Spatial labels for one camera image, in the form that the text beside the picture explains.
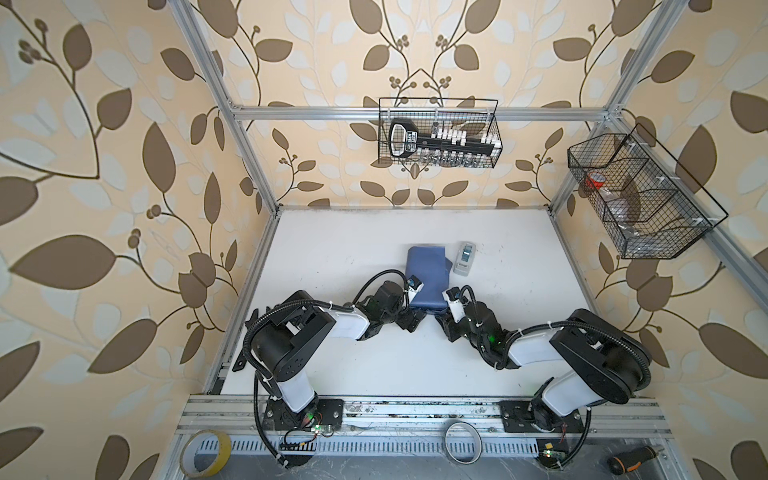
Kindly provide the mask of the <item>blue wrapping paper sheet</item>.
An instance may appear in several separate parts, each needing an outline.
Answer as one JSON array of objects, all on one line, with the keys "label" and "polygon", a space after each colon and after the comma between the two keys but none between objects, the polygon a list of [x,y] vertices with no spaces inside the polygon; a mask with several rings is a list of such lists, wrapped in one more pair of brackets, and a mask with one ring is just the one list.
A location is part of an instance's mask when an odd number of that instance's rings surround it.
[{"label": "blue wrapping paper sheet", "polygon": [[449,289],[452,262],[444,246],[417,245],[409,248],[405,275],[416,277],[421,290],[410,301],[414,309],[440,312],[448,308],[443,293]]}]

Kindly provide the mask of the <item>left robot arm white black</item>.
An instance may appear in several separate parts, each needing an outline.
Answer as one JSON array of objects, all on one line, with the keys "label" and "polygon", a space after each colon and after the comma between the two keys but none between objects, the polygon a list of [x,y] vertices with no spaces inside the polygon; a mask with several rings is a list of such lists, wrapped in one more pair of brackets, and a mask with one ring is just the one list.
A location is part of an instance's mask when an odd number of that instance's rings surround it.
[{"label": "left robot arm white black", "polygon": [[299,416],[314,408],[317,393],[305,367],[321,344],[330,338],[365,341],[383,326],[396,323],[408,329],[422,315],[411,301],[424,284],[415,276],[404,285],[386,281],[375,294],[343,305],[313,298],[298,290],[260,315],[254,314],[243,340],[242,353],[274,400]]}]

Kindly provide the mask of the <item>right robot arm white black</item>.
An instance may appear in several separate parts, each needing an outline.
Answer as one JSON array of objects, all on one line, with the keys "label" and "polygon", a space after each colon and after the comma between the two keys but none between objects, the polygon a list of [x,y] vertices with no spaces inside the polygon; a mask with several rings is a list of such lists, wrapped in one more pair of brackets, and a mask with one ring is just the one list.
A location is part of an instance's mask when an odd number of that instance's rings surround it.
[{"label": "right robot arm white black", "polygon": [[542,432],[566,423],[577,410],[625,404],[651,382],[649,352],[640,342],[587,309],[563,321],[505,330],[483,302],[458,300],[436,314],[449,341],[469,341],[496,370],[516,370],[553,361],[569,370],[539,387],[520,422]]}]

